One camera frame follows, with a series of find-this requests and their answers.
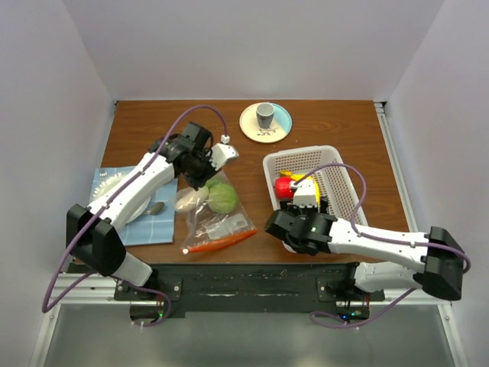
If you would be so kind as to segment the red fake apple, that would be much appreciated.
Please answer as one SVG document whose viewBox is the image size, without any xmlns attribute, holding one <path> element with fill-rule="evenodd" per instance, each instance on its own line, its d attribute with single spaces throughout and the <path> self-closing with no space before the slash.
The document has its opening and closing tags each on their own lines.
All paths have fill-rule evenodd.
<svg viewBox="0 0 489 367">
<path fill-rule="evenodd" d="M 278 177 L 275 180 L 274 192 L 275 196 L 278 200 L 292 200 L 293 199 L 293 189 L 292 184 L 295 183 L 295 180 L 291 177 L 284 176 Z"/>
</svg>

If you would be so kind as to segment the yellow fake banana bunch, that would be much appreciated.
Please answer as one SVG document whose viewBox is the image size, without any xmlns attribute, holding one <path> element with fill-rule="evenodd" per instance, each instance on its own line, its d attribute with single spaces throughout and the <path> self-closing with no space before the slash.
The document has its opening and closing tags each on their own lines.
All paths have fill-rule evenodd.
<svg viewBox="0 0 489 367">
<path fill-rule="evenodd" d="M 311 177 L 311 176 L 306 176 L 305 174 L 295 174 L 292 171 L 287 171 L 287 170 L 281 170 L 279 173 L 280 177 L 288 176 L 294 179 L 295 181 L 301 182 L 302 180 L 305 180 L 306 178 L 310 177 L 311 179 L 314 180 L 314 184 L 316 185 L 316 195 L 317 198 L 320 199 L 320 190 L 319 190 L 319 185 L 317 184 L 316 180 Z"/>
</svg>

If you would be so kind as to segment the clear orange zip bag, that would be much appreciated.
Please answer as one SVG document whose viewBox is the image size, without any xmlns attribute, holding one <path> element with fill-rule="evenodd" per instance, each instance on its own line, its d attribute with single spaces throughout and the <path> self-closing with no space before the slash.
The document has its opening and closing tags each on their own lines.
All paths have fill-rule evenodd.
<svg viewBox="0 0 489 367">
<path fill-rule="evenodd" d="M 235 188 L 222 171 L 208 180 L 204 187 L 209 189 L 213 181 L 227 182 Z M 221 250 L 257 233 L 239 197 L 238 205 L 229 214 L 214 213 L 209 208 L 207 200 L 188 213 L 177 214 L 185 217 L 188 229 L 187 237 L 180 246 L 183 255 Z"/>
</svg>

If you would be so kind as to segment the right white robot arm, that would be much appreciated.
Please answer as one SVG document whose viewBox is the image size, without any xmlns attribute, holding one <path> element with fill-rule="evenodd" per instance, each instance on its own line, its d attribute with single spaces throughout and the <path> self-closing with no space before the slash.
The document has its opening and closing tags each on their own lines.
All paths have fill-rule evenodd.
<svg viewBox="0 0 489 367">
<path fill-rule="evenodd" d="M 442 300 L 460 300 L 465 253 L 449 231 L 433 226 L 424 232 L 395 232 L 352 226 L 329 212 L 327 199 L 317 207 L 280 202 L 264 230 L 300 254 L 351 254 L 376 258 L 360 263 L 340 282 L 342 295 L 358 300 L 385 288 L 422 289 Z"/>
</svg>

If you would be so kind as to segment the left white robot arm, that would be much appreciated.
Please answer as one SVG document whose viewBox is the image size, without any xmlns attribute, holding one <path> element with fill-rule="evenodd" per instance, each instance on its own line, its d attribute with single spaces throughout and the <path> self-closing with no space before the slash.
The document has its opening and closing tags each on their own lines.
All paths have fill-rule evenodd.
<svg viewBox="0 0 489 367">
<path fill-rule="evenodd" d="M 189 123 L 182 133 L 155 141 L 139 164 L 109 192 L 87 207 L 74 205 L 66 217 L 67 250 L 92 270 L 131 283 L 132 292 L 150 300 L 158 291 L 150 265 L 128 253 L 118 231 L 151 198 L 154 191 L 184 176 L 194 189 L 203 187 L 229 158 L 230 137 L 219 143 L 212 133 Z"/>
</svg>

